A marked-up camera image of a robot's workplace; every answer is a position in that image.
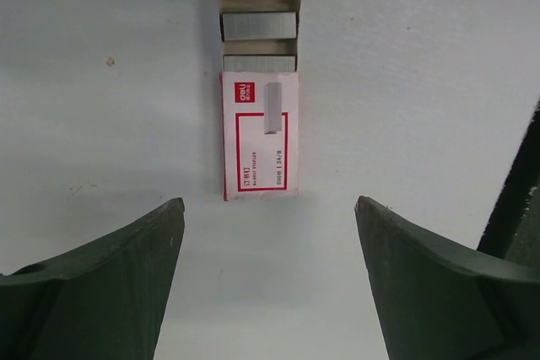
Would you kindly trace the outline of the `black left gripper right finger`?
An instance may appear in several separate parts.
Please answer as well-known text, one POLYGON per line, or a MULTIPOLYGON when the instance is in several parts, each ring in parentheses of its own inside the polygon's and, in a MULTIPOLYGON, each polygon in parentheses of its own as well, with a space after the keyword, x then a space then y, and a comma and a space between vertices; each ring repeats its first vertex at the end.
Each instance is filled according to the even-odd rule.
POLYGON ((373 199, 355 206, 390 359, 537 359, 539 270, 472 250, 373 199))

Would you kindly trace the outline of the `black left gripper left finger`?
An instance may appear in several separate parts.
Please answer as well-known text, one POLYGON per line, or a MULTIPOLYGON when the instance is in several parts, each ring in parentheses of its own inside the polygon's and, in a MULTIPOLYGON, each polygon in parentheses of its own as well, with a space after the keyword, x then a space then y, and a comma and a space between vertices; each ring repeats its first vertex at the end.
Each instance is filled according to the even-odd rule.
POLYGON ((1 277, 3 359, 151 359, 185 220, 173 198, 133 223, 1 277))

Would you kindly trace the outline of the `red staple box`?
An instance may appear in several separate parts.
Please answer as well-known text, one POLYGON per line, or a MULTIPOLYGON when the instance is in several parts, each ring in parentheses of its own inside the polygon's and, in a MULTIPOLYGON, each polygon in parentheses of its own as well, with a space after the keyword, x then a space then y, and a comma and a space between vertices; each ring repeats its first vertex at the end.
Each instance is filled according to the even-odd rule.
POLYGON ((301 0, 219 0, 224 200, 299 192, 301 0))

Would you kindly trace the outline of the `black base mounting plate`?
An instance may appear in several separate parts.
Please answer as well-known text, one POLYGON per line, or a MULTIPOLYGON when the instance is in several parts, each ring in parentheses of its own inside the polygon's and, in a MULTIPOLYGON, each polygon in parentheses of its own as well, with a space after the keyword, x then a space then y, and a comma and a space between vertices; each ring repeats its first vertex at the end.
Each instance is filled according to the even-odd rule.
POLYGON ((540 120, 536 108, 478 244, 478 251, 539 266, 540 120))

